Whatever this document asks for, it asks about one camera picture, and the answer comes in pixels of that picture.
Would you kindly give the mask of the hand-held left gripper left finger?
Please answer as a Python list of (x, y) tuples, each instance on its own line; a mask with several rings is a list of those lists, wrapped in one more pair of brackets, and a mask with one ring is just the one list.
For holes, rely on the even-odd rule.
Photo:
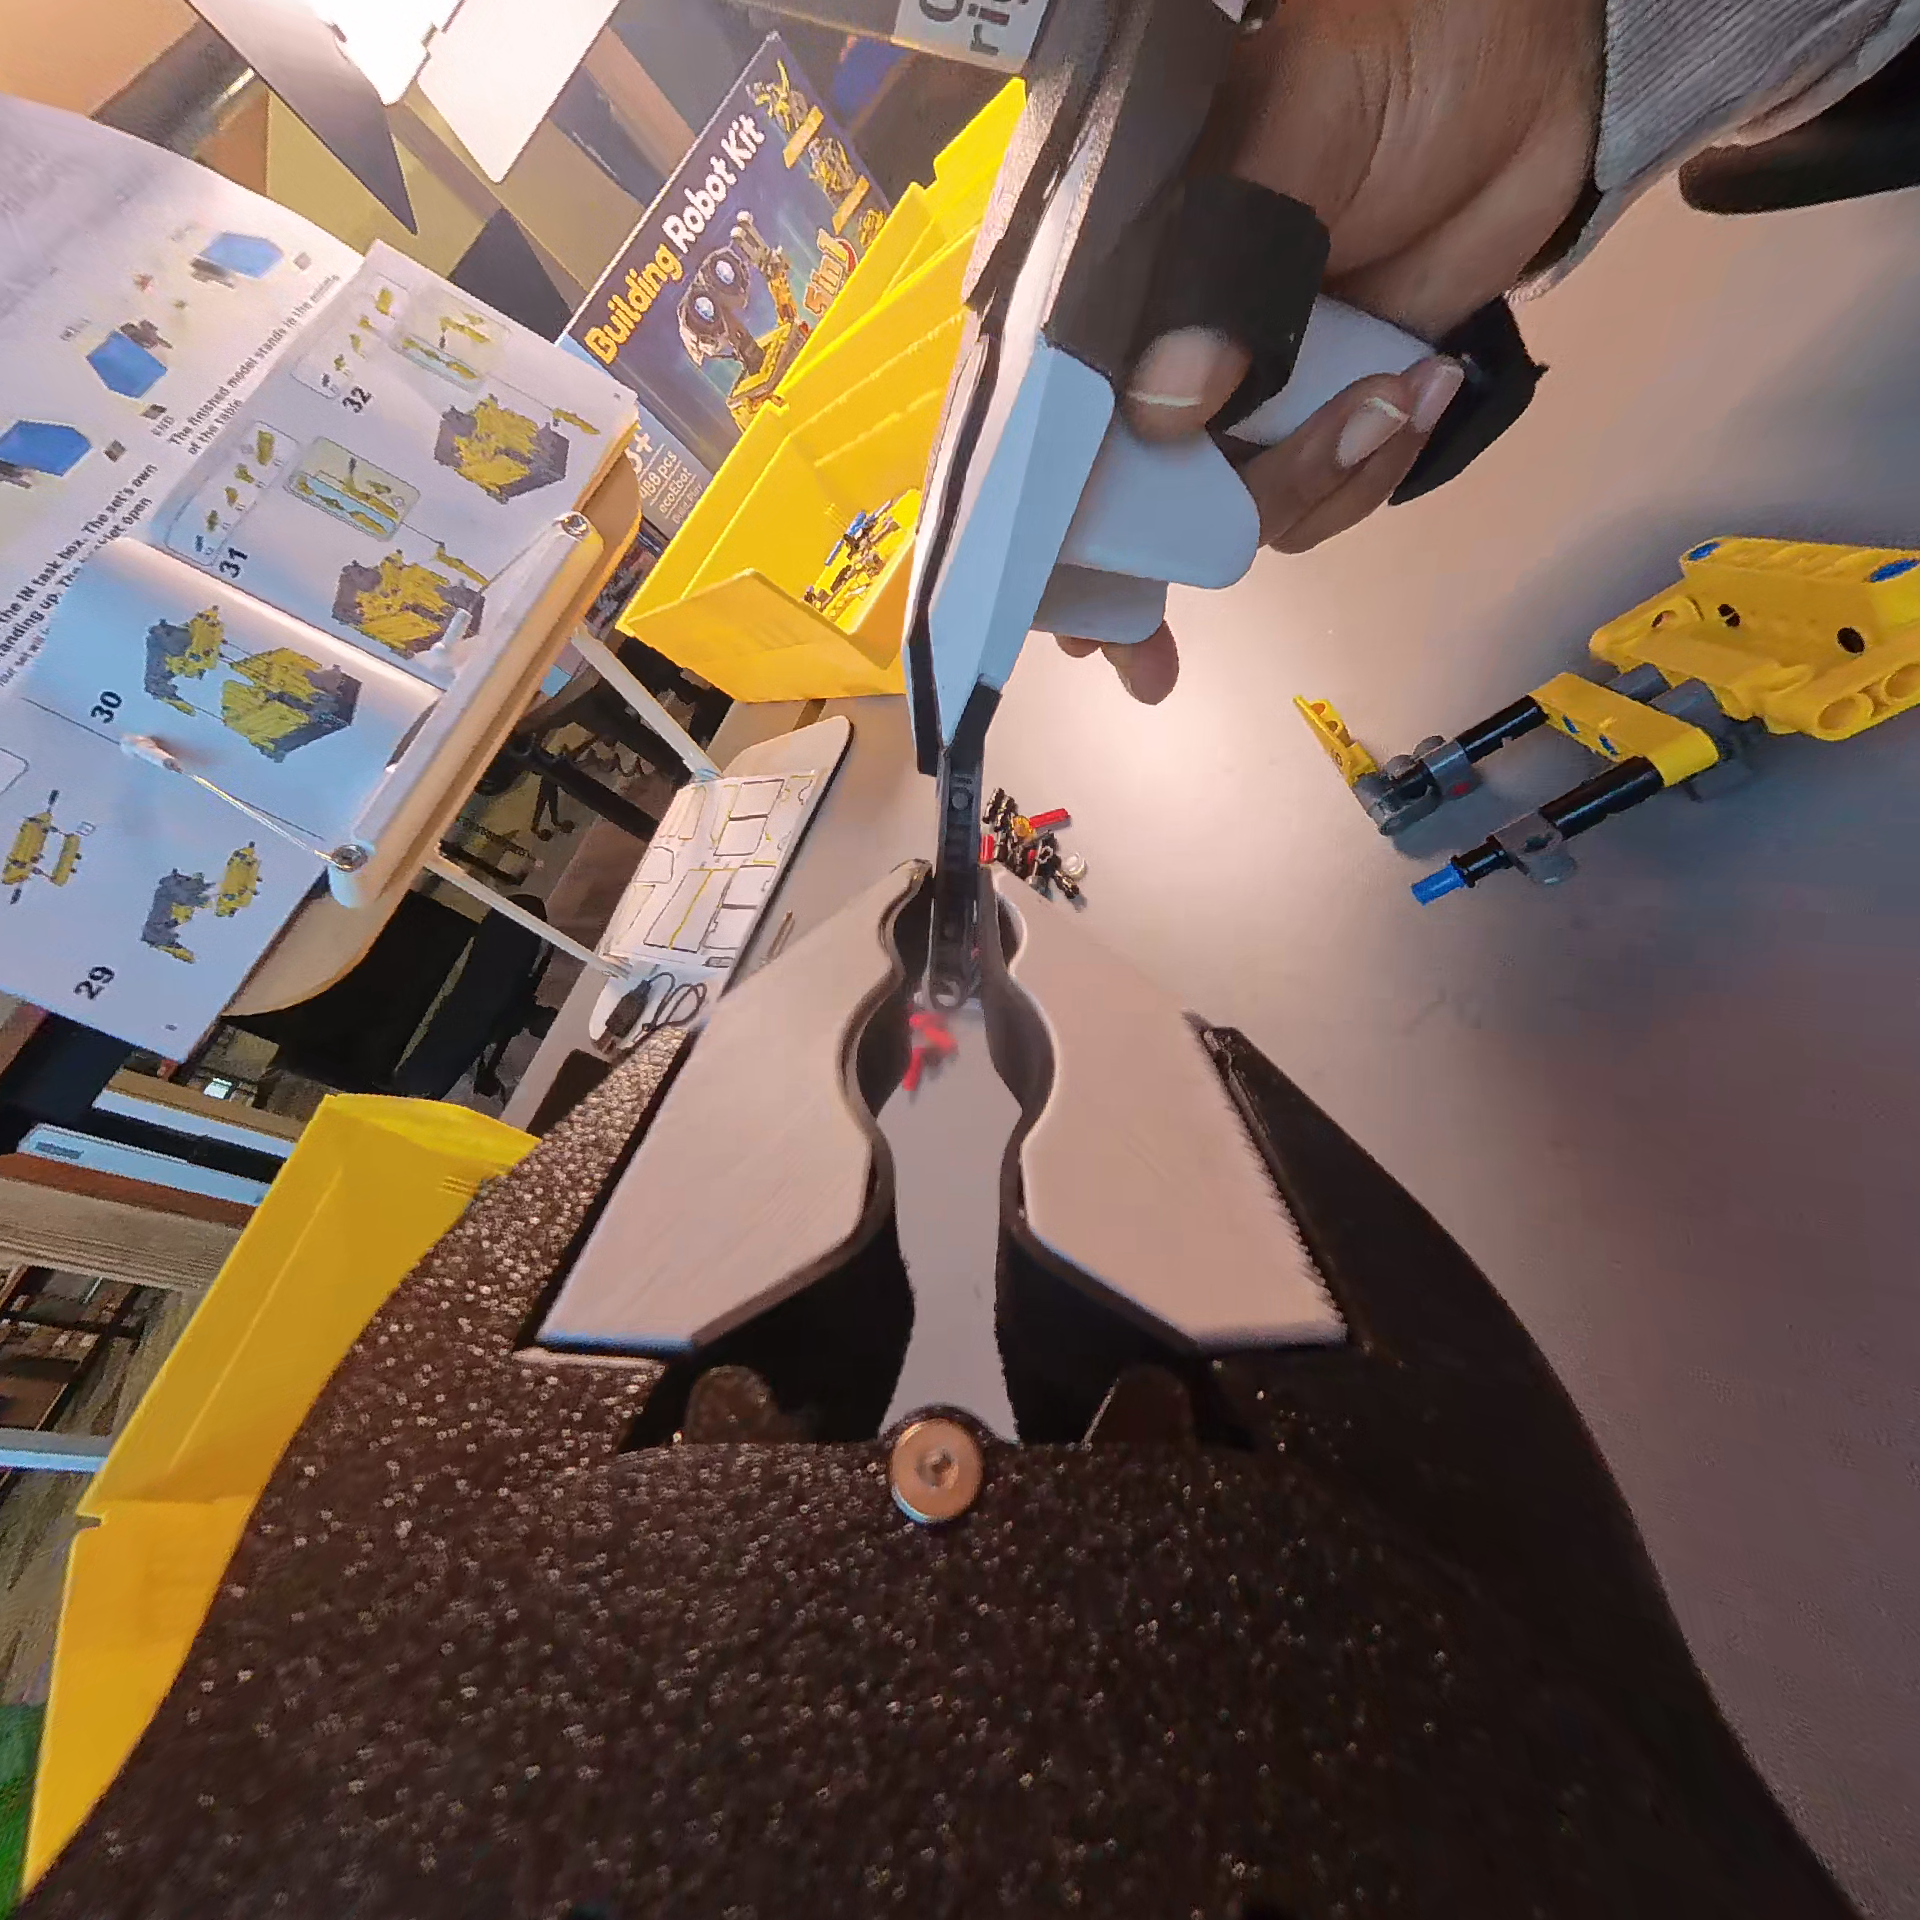
[(877, 1116), (909, 1065), (925, 863), (902, 863), (719, 1000), (622, 1153), (536, 1324), (660, 1361), (670, 1402), (751, 1370), (783, 1416), (877, 1420), (915, 1325)]

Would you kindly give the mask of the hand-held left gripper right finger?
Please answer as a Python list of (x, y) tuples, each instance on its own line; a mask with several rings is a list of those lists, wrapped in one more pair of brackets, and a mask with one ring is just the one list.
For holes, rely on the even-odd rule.
[(979, 991), (1018, 1121), (995, 1325), (1020, 1420), (1090, 1420), (1120, 1376), (1314, 1354), (1347, 1321), (1202, 1025), (1063, 906), (976, 884)]

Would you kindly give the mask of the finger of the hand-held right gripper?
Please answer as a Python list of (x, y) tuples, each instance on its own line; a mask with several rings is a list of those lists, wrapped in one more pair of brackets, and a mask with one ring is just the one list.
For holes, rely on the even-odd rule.
[(1111, 381), (1037, 332), (974, 338), (946, 401), (902, 631), (925, 775), (1007, 682), (1114, 420)]

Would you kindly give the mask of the yellow storage bin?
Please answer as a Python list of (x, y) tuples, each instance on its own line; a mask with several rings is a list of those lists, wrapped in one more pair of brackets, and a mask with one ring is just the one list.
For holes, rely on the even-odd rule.
[(370, 1316), (536, 1138), (432, 1099), (334, 1095), (114, 1436), (66, 1557), (22, 1887), (144, 1738), (280, 1453)]
[(832, 309), (823, 344), (803, 352), (618, 621), (623, 636), (746, 705), (904, 689), (915, 540), (851, 627), (803, 604), (847, 521), (920, 491), (927, 472), (927, 463), (917, 467), (912, 424), (880, 424), (869, 410), (876, 385), (859, 379), (847, 392), (838, 381), (838, 330)]
[(1007, 81), (932, 163), (932, 180), (912, 185), (847, 281), (832, 347), (838, 381), (876, 385), (869, 410), (880, 424), (902, 418), (919, 437), (917, 467), (932, 434), (959, 356), (970, 314), (965, 285), (1000, 164), (1024, 108), (1024, 85)]

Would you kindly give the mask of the black beam piece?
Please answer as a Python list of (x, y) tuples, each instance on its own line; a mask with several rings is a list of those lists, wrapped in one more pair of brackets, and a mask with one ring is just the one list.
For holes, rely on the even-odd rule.
[(980, 781), (990, 722), (992, 705), (972, 705), (940, 754), (925, 1002), (941, 1016), (958, 1013), (976, 993), (979, 978)]

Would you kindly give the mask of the pile of small building pieces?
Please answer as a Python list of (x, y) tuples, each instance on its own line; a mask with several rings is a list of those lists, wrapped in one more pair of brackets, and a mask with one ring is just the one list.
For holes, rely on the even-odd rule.
[(1067, 807), (1029, 812), (998, 786), (980, 810), (979, 860), (1005, 868), (1045, 899), (1080, 906), (1088, 864), (1063, 845), (1067, 828), (1072, 828)]

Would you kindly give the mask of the person's right forearm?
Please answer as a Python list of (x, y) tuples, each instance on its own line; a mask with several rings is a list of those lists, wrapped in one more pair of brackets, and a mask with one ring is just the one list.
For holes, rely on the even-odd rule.
[(1604, 200), (1722, 141), (1786, 132), (1877, 79), (1915, 2), (1606, 2), (1590, 178)]

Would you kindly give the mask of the person's right hand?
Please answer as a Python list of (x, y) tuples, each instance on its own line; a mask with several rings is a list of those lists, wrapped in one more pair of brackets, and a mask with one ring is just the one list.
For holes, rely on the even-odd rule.
[[(1603, 8), (1298, 2), (1246, 42), (1198, 161), (1310, 207), (1332, 299), (1429, 345), (1511, 293), (1581, 202), (1600, 121)], [(1247, 351), (1180, 330), (1140, 352), (1125, 413), (1147, 441), (1200, 434)], [(1463, 386), (1448, 356), (1350, 385), (1244, 480), (1287, 553), (1392, 498)]]

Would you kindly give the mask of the heap of yellow building pieces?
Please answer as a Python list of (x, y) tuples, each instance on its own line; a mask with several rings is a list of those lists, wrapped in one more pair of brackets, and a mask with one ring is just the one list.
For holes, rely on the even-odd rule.
[(920, 516), (920, 491), (887, 498), (858, 513), (836, 537), (803, 604), (838, 627), (851, 627), (870, 593), (912, 546)]

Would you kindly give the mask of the sticker sheet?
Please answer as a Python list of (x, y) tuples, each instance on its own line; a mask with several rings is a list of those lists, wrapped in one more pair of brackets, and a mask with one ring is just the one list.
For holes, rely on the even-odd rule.
[(826, 791), (826, 771), (678, 791), (597, 946), (613, 967), (728, 975)]

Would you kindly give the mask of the small yellow connector piece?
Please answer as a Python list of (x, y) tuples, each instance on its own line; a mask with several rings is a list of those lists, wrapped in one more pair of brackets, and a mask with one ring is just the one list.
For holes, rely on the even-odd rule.
[(1295, 695), (1292, 705), (1349, 789), (1380, 775), (1379, 760), (1357, 743), (1332, 701)]

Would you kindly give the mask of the robot kit box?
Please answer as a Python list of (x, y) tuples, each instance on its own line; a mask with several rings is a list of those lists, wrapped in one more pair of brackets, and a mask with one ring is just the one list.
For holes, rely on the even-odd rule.
[(766, 35), (559, 336), (635, 396), (629, 459), (654, 546), (773, 404), (892, 209), (797, 56)]

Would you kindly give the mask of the studio light panel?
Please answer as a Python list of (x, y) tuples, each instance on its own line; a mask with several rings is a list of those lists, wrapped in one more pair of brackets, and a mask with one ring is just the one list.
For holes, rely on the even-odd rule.
[(196, 2), (194, 12), (392, 217), (414, 226), (389, 111), (419, 89), (502, 184), (615, 2)]

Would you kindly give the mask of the yellow beam assembly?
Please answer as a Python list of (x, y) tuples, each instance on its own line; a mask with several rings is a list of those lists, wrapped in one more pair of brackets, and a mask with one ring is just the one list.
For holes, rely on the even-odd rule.
[(1572, 843), (1667, 793), (1701, 801), (1768, 736), (1840, 745), (1917, 707), (1912, 546), (1711, 537), (1677, 578), (1598, 627), (1590, 672), (1560, 672), (1514, 705), (1429, 736), (1349, 789), (1398, 839), (1480, 785), (1524, 736), (1557, 733), (1598, 771), (1411, 884), (1421, 906), (1515, 874), (1557, 884)]

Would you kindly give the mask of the instruction booklet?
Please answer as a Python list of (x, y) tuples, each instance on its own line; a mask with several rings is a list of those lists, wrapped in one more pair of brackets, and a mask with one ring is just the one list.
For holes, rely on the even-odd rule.
[(3, 105), (5, 993), (138, 1050), (216, 1016), (130, 708), (219, 708), (232, 595), (445, 689), (488, 591), (627, 465), (613, 376), (410, 256), (72, 113)]

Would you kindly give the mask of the green storage bin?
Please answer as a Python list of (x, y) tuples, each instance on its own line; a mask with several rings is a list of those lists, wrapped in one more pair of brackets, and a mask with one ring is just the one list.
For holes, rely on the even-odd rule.
[(0, 1722), (0, 1897), (3, 1916), (10, 1917), (24, 1882), (43, 1705), (7, 1700)]

